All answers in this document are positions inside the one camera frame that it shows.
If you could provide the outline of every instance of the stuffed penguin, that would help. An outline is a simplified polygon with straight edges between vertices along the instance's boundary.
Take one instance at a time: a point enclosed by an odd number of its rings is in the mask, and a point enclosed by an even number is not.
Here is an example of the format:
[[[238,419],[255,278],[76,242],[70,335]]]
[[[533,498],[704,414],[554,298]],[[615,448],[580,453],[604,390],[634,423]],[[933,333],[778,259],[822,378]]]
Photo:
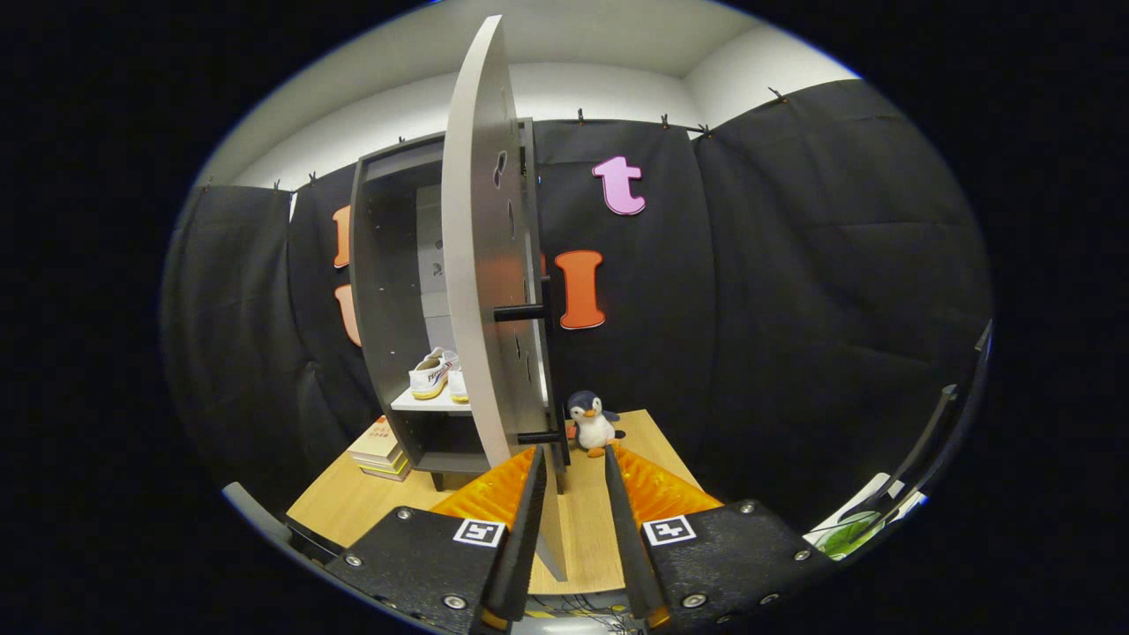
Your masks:
[[[627,433],[612,426],[612,421],[620,420],[620,416],[604,410],[599,398],[590,390],[575,392],[568,398],[568,414],[578,428],[576,441],[588,451],[588,456],[603,456],[605,445],[618,444],[619,440],[627,436]]]

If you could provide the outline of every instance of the cabinet door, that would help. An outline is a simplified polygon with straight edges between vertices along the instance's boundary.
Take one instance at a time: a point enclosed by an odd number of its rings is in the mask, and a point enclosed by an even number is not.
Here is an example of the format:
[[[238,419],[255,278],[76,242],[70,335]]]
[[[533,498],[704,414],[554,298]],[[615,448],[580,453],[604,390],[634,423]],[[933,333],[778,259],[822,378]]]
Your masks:
[[[463,61],[443,151],[443,243],[455,343],[490,464],[519,451],[519,432],[548,427],[533,321],[495,322],[498,306],[530,304],[540,279],[522,191],[520,136],[501,16],[483,21]],[[552,452],[545,453],[551,458]],[[537,555],[562,579],[555,467]]]

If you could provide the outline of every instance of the black cloth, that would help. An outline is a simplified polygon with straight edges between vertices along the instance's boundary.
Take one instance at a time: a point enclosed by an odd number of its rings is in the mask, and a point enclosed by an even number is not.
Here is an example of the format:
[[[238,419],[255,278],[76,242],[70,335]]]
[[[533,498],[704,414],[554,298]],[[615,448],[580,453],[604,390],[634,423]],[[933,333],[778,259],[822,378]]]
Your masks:
[[[537,121],[537,214],[553,308],[549,334],[555,397],[590,390],[618,412],[646,409],[688,462],[708,426],[714,359],[714,255],[693,149],[685,131],[630,121]],[[615,157],[639,167],[634,216],[604,201],[592,169]],[[596,304],[606,321],[564,330],[557,255],[594,250]]]
[[[275,515],[321,471],[299,432],[296,386],[310,360],[290,313],[289,215],[289,192],[193,190],[160,308],[166,375],[189,437],[220,486],[239,481]]]
[[[334,266],[333,215],[350,205],[355,173],[350,165],[299,188],[287,230],[294,320],[314,360],[310,376],[299,384],[303,440],[310,460],[323,468],[382,414],[365,356],[345,333],[334,296],[336,288],[349,285],[349,267]]]
[[[909,452],[991,315],[947,166],[861,80],[694,140],[712,229],[717,362],[707,490],[809,529]]]

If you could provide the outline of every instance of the white shelf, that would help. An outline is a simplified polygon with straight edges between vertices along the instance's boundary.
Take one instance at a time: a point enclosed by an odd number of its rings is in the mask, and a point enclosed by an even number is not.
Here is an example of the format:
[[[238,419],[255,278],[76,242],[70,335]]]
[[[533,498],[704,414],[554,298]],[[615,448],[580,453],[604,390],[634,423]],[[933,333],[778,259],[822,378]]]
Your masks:
[[[412,389],[400,393],[392,401],[393,410],[417,410],[426,412],[470,412],[470,403],[455,403],[450,400],[450,384],[443,386],[443,392],[431,399],[415,399]]]

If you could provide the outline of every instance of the white sneaker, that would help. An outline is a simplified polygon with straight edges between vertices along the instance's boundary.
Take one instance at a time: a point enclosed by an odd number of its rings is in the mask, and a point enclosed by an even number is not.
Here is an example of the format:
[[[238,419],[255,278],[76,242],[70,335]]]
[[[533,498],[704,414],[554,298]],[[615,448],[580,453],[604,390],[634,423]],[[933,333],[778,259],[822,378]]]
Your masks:
[[[471,395],[466,394],[466,382],[463,381],[463,365],[458,364],[447,373],[447,385],[450,386],[450,400],[455,403],[470,403]]]
[[[447,385],[448,372],[458,366],[458,355],[454,350],[436,347],[430,355],[408,372],[408,386],[415,399],[434,399]]]

